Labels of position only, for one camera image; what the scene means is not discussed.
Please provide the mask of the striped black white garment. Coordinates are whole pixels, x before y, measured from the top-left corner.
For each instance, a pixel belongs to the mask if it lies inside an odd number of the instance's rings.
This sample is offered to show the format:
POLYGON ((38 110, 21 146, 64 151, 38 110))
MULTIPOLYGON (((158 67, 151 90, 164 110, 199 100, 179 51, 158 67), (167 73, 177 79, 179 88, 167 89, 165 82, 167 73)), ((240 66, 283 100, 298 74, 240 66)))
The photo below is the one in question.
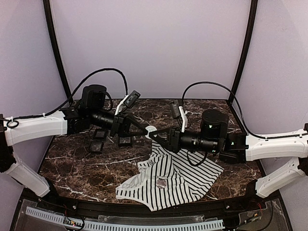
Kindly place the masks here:
POLYGON ((224 171, 201 153, 181 149, 175 154, 156 142, 149 159, 137 166, 138 174, 120 184, 115 196, 144 204, 152 212, 202 199, 224 171), (157 188, 158 178, 167 180, 165 188, 157 188))

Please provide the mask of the purple round brooch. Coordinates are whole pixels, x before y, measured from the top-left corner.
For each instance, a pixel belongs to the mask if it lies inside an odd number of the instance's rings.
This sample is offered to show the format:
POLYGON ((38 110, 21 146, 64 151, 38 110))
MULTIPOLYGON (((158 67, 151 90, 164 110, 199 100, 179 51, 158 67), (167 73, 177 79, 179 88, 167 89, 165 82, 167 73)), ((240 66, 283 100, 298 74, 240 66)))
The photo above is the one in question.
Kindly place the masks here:
POLYGON ((156 184, 157 188, 163 189, 163 188, 165 188, 167 186, 167 180, 166 179, 158 178, 156 180, 155 184, 156 184))

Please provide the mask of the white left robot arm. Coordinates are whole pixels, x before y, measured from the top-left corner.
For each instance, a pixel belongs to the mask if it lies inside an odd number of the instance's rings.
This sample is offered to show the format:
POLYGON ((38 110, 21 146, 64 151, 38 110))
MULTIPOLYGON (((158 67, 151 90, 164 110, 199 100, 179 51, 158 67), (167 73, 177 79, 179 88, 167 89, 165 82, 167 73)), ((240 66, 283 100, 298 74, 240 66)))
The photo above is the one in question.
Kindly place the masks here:
POLYGON ((124 112, 131 108, 140 94, 133 91, 120 101, 115 113, 105 110, 105 98, 110 97, 101 85, 84 87, 82 97, 74 106, 51 114, 28 116, 25 119, 0 118, 0 171, 34 192, 45 197, 56 192, 53 184, 13 153, 15 144, 48 136, 62 136, 86 131, 91 125, 106 129, 111 137, 145 136, 148 131, 136 119, 124 112))

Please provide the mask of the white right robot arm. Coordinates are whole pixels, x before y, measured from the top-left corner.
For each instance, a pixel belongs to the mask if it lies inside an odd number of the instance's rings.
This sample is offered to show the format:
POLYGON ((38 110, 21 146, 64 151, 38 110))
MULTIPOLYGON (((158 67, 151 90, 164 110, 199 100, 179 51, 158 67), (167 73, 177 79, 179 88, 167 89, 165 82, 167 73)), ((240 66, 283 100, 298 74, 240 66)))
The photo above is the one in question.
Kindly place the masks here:
POLYGON ((276 190, 308 174, 308 127, 289 133, 253 135, 227 133, 229 116, 215 109, 202 113, 200 131, 186 130, 188 118, 181 114, 178 128, 153 130, 149 137, 168 151, 181 149, 218 155, 228 164, 259 159, 288 157, 289 161, 265 177, 249 183, 249 193, 266 198, 276 190))

